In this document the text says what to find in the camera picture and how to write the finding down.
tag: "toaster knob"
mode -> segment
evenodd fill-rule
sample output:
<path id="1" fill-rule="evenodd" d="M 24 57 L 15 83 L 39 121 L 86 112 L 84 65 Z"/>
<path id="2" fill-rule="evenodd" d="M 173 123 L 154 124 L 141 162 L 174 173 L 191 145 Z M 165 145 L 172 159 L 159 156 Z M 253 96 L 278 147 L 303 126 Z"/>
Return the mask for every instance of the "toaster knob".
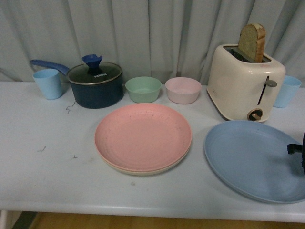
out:
<path id="1" fill-rule="evenodd" d="M 263 116 L 263 111 L 259 108 L 253 109 L 248 113 L 248 120 L 250 121 L 259 121 Z"/>
<path id="2" fill-rule="evenodd" d="M 265 84 L 269 87 L 276 87 L 277 86 L 277 83 L 274 80 L 269 80 L 269 79 L 266 80 Z"/>

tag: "bowl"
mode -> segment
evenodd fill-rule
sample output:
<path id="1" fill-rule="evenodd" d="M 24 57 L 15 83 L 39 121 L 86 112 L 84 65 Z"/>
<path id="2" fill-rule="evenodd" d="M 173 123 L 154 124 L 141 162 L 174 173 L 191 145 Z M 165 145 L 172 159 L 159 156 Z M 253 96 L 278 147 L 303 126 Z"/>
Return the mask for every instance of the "bowl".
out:
<path id="1" fill-rule="evenodd" d="M 152 103 L 157 100 L 161 86 L 160 80 L 148 76 L 132 78 L 125 84 L 130 99 L 136 103 Z"/>
<path id="2" fill-rule="evenodd" d="M 165 83 L 168 98 L 177 104 L 191 104 L 196 101 L 202 85 L 197 80 L 176 77 Z"/>

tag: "table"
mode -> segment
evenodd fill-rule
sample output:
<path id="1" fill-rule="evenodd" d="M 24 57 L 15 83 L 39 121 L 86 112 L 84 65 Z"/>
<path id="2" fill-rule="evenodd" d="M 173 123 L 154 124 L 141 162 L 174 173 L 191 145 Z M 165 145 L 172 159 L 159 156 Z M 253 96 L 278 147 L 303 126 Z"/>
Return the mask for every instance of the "table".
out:
<path id="1" fill-rule="evenodd" d="M 190 123 L 189 153 L 153 176 L 132 176 L 108 166 L 94 133 L 110 112 L 134 104 L 127 92 L 103 109 L 86 109 L 64 94 L 46 100 L 35 83 L 0 82 L 0 209 L 197 219 L 305 222 L 305 202 L 268 204 L 244 197 L 213 173 L 203 151 L 208 131 L 225 122 L 206 87 L 193 104 L 175 104 L 163 85 L 154 102 L 180 112 Z M 273 108 L 264 125 L 299 142 L 305 130 L 305 88 L 286 108 Z"/>

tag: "toast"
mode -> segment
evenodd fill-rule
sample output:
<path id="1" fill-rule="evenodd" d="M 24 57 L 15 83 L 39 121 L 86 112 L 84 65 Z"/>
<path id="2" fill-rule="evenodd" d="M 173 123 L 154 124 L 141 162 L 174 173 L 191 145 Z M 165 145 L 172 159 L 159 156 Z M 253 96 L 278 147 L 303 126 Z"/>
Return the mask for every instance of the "toast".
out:
<path id="1" fill-rule="evenodd" d="M 238 49 L 254 62 L 261 63 L 264 56 L 266 31 L 261 24 L 253 23 L 243 27 Z"/>

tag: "pink plate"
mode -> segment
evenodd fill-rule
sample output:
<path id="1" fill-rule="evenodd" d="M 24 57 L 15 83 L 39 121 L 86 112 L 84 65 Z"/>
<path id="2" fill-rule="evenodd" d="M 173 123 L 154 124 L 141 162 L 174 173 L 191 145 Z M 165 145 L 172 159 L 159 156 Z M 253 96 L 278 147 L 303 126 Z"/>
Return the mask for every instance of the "pink plate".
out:
<path id="1" fill-rule="evenodd" d="M 151 175 L 178 164 L 192 141 L 187 120 L 159 104 L 133 104 L 107 115 L 95 132 L 103 160 L 132 175 Z"/>

